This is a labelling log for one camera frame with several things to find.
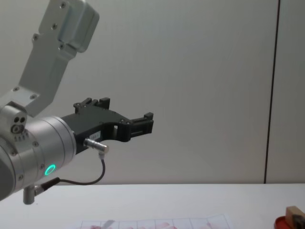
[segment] wooden block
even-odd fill
[[[291,228],[295,229],[293,222],[293,215],[302,216],[305,218],[305,214],[296,206],[291,206],[286,208],[285,220]]]

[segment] cylindrical joint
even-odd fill
[[[24,188],[23,190],[23,203],[24,204],[32,204],[34,203],[35,199],[35,186],[34,185],[29,185]]]
[[[84,146],[90,147],[92,149],[96,149],[99,152],[102,152],[103,154],[106,154],[109,151],[109,146],[106,146],[100,142],[96,142],[94,140],[91,140],[89,138],[86,138],[84,141]]]
[[[0,200],[69,163],[76,154],[72,130],[57,117],[33,120],[20,135],[0,135]]]

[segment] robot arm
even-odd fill
[[[98,20],[85,0],[50,0],[19,85],[0,98],[0,201],[24,188],[31,204],[41,193],[34,183],[76,154],[88,147],[106,153],[103,140],[128,142],[152,132],[152,113],[128,119],[109,110],[109,98],[76,103],[63,118],[27,120],[53,101],[68,61],[88,48]]]
[[[84,0],[51,0],[19,85],[0,99],[0,106],[13,103],[34,117],[50,105],[69,60],[88,48],[98,20]]]

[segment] bolt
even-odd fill
[[[34,147],[38,147],[38,146],[39,146],[39,143],[35,141],[35,142],[33,142],[33,146],[34,146]]]
[[[37,98],[37,95],[35,95],[35,94],[32,94],[31,96],[30,96],[30,99],[36,99]]]
[[[52,29],[53,30],[57,29],[57,24],[56,23],[52,24]]]
[[[34,41],[38,40],[38,38],[39,38],[38,34],[34,34],[34,35],[33,35],[33,40],[34,40]]]
[[[63,8],[65,8],[66,7],[66,3],[63,1],[62,3],[61,3],[61,8],[63,9]]]

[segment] green led ring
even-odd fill
[[[44,172],[45,176],[50,175],[52,172],[54,172],[54,170],[56,169],[56,165],[50,165],[46,171]]]

